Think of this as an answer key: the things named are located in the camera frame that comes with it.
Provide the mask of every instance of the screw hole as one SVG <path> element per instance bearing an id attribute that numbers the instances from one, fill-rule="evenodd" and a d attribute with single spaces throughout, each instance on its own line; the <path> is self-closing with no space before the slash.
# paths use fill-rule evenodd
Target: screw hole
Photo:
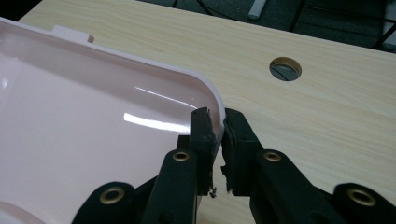
<path id="1" fill-rule="evenodd" d="M 125 191 L 120 187 L 112 187 L 105 190 L 100 195 L 100 202 L 103 204 L 113 204 L 117 203 L 119 200 L 123 198 L 125 195 Z"/>
<path id="2" fill-rule="evenodd" d="M 267 159 L 268 161 L 280 161 L 282 160 L 282 157 L 279 156 L 279 154 L 275 152 L 265 152 L 264 153 L 264 158 Z"/>
<path id="3" fill-rule="evenodd" d="M 190 155 L 186 152 L 177 152 L 173 155 L 175 161 L 186 161 L 190 158 Z"/>
<path id="4" fill-rule="evenodd" d="M 364 206 L 374 206 L 376 204 L 375 198 L 363 189 L 349 189 L 346 193 L 355 203 Z"/>
<path id="5" fill-rule="evenodd" d="M 300 77 L 302 68 L 299 63 L 291 58 L 280 57 L 270 63 L 271 74 L 282 81 L 294 81 Z"/>

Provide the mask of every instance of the floor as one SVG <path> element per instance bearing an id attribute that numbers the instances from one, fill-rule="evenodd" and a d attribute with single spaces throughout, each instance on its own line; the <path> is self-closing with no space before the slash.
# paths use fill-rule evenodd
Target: floor
<path id="1" fill-rule="evenodd" d="M 138 0 L 164 7 L 175 7 L 192 12 L 211 14 L 230 20 L 248 22 L 255 25 L 270 27 L 278 30 L 288 31 L 290 23 L 298 6 L 298 1 L 290 0 L 266 0 L 264 9 L 260 17 L 251 21 L 248 19 L 248 12 L 254 0 Z M 330 5 L 344 5 L 350 8 L 357 6 L 361 1 L 372 2 L 366 12 L 380 16 L 384 13 L 377 6 L 377 0 L 321 0 L 323 4 L 330 1 Z M 387 7 L 385 17 L 396 20 L 396 0 L 386 0 Z M 18 21 L 23 15 L 29 12 L 41 0 L 14 0 L 8 7 L 0 7 L 0 16 L 9 20 Z M 334 15 L 316 15 L 314 11 L 304 10 L 299 22 L 296 25 L 295 33 L 302 35 L 312 35 L 333 41 L 343 42 L 351 45 L 370 48 L 381 33 L 385 33 L 391 23 L 375 23 L 373 21 L 348 21 L 346 18 L 337 19 Z M 390 36 L 381 50 L 396 53 L 396 32 Z"/>

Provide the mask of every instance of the wooden table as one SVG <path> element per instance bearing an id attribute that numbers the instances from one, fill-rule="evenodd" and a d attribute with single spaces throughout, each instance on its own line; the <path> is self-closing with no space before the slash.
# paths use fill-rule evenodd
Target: wooden table
<path id="1" fill-rule="evenodd" d="M 243 112 L 266 148 L 286 153 L 317 187 L 354 182 L 396 203 L 396 55 L 132 0 L 44 0 L 21 19 L 89 33 L 94 43 L 195 70 Z M 281 81 L 289 57 L 300 78 Z M 202 200 L 198 223 L 254 223 L 248 198 Z"/>

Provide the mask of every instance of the circular hole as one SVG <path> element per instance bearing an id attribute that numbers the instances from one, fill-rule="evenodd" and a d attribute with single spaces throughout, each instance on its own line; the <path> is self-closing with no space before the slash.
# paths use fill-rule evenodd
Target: circular hole
<path id="1" fill-rule="evenodd" d="M 186 152 L 177 152 L 173 155 L 175 161 L 186 161 L 190 158 L 190 155 Z"/>
<path id="2" fill-rule="evenodd" d="M 270 63 L 271 74 L 282 81 L 294 81 L 300 77 L 302 71 L 300 64 L 291 58 L 280 57 Z"/>
<path id="3" fill-rule="evenodd" d="M 100 195 L 100 202 L 103 204 L 112 204 L 117 203 L 119 200 L 123 198 L 125 195 L 125 191 L 120 187 L 112 187 L 105 190 Z"/>
<path id="4" fill-rule="evenodd" d="M 282 159 L 282 157 L 275 152 L 265 152 L 264 158 L 267 159 L 268 161 L 280 161 Z"/>
<path id="5" fill-rule="evenodd" d="M 375 198 L 363 189 L 349 189 L 347 195 L 355 203 L 364 206 L 374 206 L 376 204 Z"/>
<path id="6" fill-rule="evenodd" d="M 329 224 L 330 220 L 320 212 L 312 212 L 309 217 L 314 223 L 317 224 Z"/>

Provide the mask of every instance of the black cable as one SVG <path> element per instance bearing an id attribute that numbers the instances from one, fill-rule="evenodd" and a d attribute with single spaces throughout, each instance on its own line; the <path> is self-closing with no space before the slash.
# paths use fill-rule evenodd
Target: black cable
<path id="1" fill-rule="evenodd" d="M 277 71 L 273 66 L 271 66 L 271 69 L 274 70 L 274 71 L 276 71 L 276 72 L 277 72 L 279 75 L 281 75 L 283 78 L 285 78 L 285 81 L 289 81 L 288 78 L 286 78 L 285 76 L 283 76 L 283 74 L 280 73 L 279 71 Z"/>
<path id="2" fill-rule="evenodd" d="M 177 5 L 177 0 L 174 1 L 171 7 L 176 7 L 176 5 Z"/>
<path id="3" fill-rule="evenodd" d="M 209 8 L 202 2 L 202 0 L 197 0 L 197 2 L 201 6 L 201 8 L 206 12 L 207 15 L 213 16 L 212 12 L 209 11 Z"/>
<path id="4" fill-rule="evenodd" d="M 229 16 L 221 13 L 221 12 L 216 11 L 215 9 L 213 9 L 211 7 L 208 7 L 207 5 L 204 4 L 204 2 L 202 0 L 197 0 L 197 2 L 201 6 L 201 8 L 206 12 L 206 14 L 209 15 L 209 16 L 214 16 L 213 13 L 211 12 L 211 11 L 214 11 L 217 14 L 219 14 L 220 16 L 223 16 L 223 17 L 225 17 L 225 18 L 227 18 L 229 20 L 238 21 L 238 20 L 236 20 L 236 19 L 234 19 L 232 17 L 229 17 Z"/>

